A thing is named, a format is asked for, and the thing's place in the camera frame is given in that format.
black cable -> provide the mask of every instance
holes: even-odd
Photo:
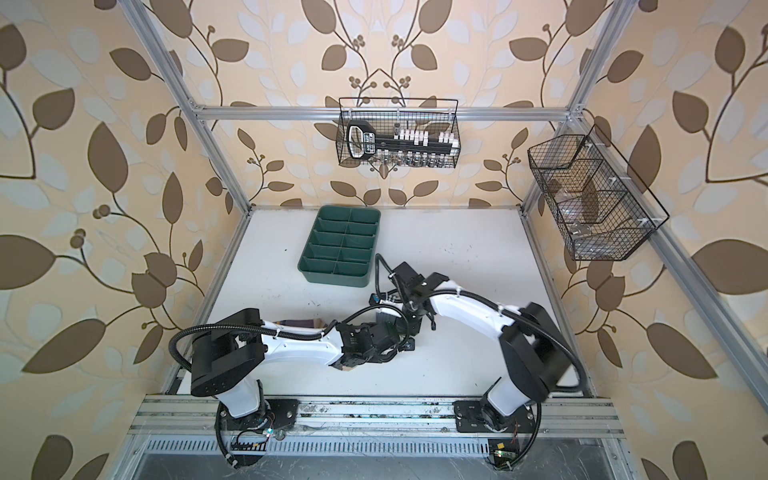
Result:
[[[533,446],[533,442],[536,440],[536,436],[538,435],[539,427],[541,427],[541,403],[536,402],[536,423],[534,424],[533,433],[531,434],[531,438],[528,439],[528,443],[525,444],[525,447],[523,447],[515,459],[513,459],[511,462],[507,462],[505,467],[497,467],[491,463],[493,468],[500,471],[511,471],[515,465],[520,463],[523,457],[525,457],[525,454],[527,454]]]
[[[224,439],[221,438],[221,414],[224,412],[224,403],[219,402],[219,407],[216,409],[216,418],[214,419],[214,433],[216,434],[216,444],[219,446],[219,452],[227,460],[227,463],[232,468],[238,468],[237,459],[227,451],[227,447],[224,445]]]
[[[189,363],[187,359],[184,358],[183,355],[181,355],[177,347],[177,344],[179,343],[179,340],[183,339],[185,336],[194,335],[195,333],[207,332],[210,330],[233,330],[235,332],[240,332],[240,333],[256,333],[257,335],[274,336],[274,337],[280,337],[280,338],[291,339],[291,340],[311,341],[311,340],[319,340],[323,338],[322,333],[315,333],[313,335],[300,335],[298,333],[286,332],[285,330],[272,330],[272,329],[264,328],[262,326],[255,326],[255,325],[235,325],[232,323],[208,323],[206,325],[191,326],[187,329],[183,329],[180,332],[177,332],[176,335],[172,336],[170,340],[168,340],[168,353],[170,353],[171,358],[176,360],[183,369],[191,372],[192,364]]]
[[[497,303],[494,303],[491,300],[488,300],[487,298],[478,295],[477,293],[468,292],[466,290],[436,290],[430,293],[429,295],[427,295],[427,298],[431,296],[438,296],[438,295],[456,295],[456,294],[459,294],[461,296],[466,296],[473,300],[477,300],[478,302],[482,303],[488,308],[498,310]],[[574,366],[574,368],[576,368],[576,373],[578,374],[578,384],[576,386],[555,386],[555,388],[552,389],[552,392],[582,392],[587,388],[586,387],[587,372],[586,370],[584,370],[584,366],[578,360],[576,355],[571,351],[571,349],[568,348],[563,342],[556,339],[547,330],[541,328],[541,326],[538,323],[533,322],[522,315],[519,315],[515,312],[511,312],[507,309],[501,309],[499,310],[499,313],[504,316],[507,316],[508,318],[513,319],[515,322],[520,322],[526,325],[529,329],[533,330],[537,334],[549,340],[550,343],[552,343],[552,345],[556,346],[561,352],[563,352],[563,355],[565,355],[568,358],[568,360],[571,362],[571,364]]]
[[[381,262],[381,264],[386,269],[387,273],[389,273],[389,279],[392,281],[392,284],[395,286],[395,290],[397,290],[397,293],[400,295],[400,301],[405,302],[406,296],[402,292],[402,288],[400,287],[400,282],[397,280],[397,276],[394,274],[395,273],[394,270],[389,268],[389,264],[386,262],[386,260],[384,260],[384,257],[382,257],[381,253],[377,253],[375,259],[376,259],[376,265],[375,265],[376,296],[380,299],[382,298],[381,289],[379,288],[379,262]]]

black wire basket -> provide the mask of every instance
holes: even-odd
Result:
[[[605,160],[603,137],[593,127],[587,135],[560,135],[528,149],[533,177],[573,260],[626,260],[669,219],[629,162],[628,172],[618,173]],[[663,213],[648,211],[626,182],[650,194]]]
[[[457,108],[446,98],[340,98],[339,165],[456,168]]]

white table surface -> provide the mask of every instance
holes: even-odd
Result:
[[[352,288],[309,283],[298,271],[316,215],[316,210],[256,210],[208,323],[247,307],[260,309],[269,321],[329,322],[366,306],[372,278],[366,288]],[[424,276],[440,272],[503,304],[536,302],[554,319],[516,210],[382,210],[376,251],[391,267],[405,261]],[[382,289],[392,288],[384,277]],[[374,317],[371,312],[366,321]],[[267,395],[473,396],[505,373],[498,342],[456,320],[438,316],[433,332],[425,319],[415,341],[415,351],[348,372],[276,362],[251,375],[261,379]],[[182,389],[188,391],[188,383],[187,378]],[[575,383],[573,372],[561,382]]]

green plastic tray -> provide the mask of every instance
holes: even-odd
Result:
[[[321,207],[299,259],[308,282],[367,286],[381,212],[374,208]]]

leaf pattern wallpaper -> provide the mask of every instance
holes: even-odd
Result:
[[[0,458],[95,479],[240,214],[115,2],[2,2],[0,45]]]
[[[467,122],[456,169],[341,166],[335,124],[287,123],[290,130],[267,121],[220,121],[214,131],[254,205],[514,206],[532,182],[525,151],[551,137],[546,122]]]
[[[605,0],[146,0],[199,104],[568,103]]]
[[[763,349],[766,21],[764,2],[640,1],[585,110]],[[649,480],[764,476],[768,416],[653,248],[620,263],[574,262],[543,201],[531,217],[638,468]]]

